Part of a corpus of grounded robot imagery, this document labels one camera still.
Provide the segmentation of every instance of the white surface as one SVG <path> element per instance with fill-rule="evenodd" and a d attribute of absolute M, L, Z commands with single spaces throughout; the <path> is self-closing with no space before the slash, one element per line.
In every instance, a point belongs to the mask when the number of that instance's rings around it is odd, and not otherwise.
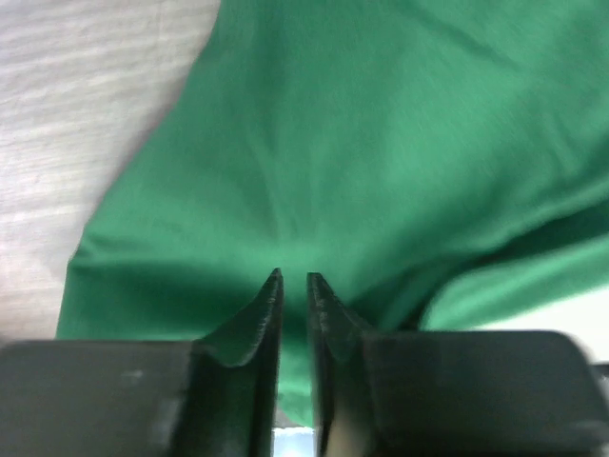
<path fill-rule="evenodd" d="M 217 0 L 0 0 L 0 335 L 50 337 L 100 196 L 175 99 Z M 491 328 L 609 360 L 609 289 Z"/>

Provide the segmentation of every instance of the fabric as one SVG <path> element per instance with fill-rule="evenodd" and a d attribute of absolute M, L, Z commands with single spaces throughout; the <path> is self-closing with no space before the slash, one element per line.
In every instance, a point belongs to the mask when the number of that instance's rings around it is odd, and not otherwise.
<path fill-rule="evenodd" d="M 200 337 L 280 267 L 280 406 L 310 424 L 308 271 L 382 329 L 609 282 L 608 26 L 604 0 L 224 0 L 58 337 Z"/>

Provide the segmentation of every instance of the gray wood grain surface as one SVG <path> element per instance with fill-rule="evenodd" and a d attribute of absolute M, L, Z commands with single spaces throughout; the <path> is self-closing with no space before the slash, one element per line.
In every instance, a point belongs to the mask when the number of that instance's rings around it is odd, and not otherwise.
<path fill-rule="evenodd" d="M 218 7 L 0 0 L 0 335 L 53 335 L 83 225 L 175 101 Z M 558 329 L 609 360 L 607 323 L 606 288 L 489 327 Z"/>

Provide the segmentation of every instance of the green towel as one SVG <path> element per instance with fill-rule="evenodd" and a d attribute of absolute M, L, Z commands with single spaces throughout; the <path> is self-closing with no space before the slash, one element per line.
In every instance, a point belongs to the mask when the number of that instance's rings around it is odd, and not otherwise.
<path fill-rule="evenodd" d="M 382 329 L 608 282 L 609 2 L 223 0 L 88 223 L 57 335 L 197 338 L 275 267 L 301 424 L 308 271 Z"/>

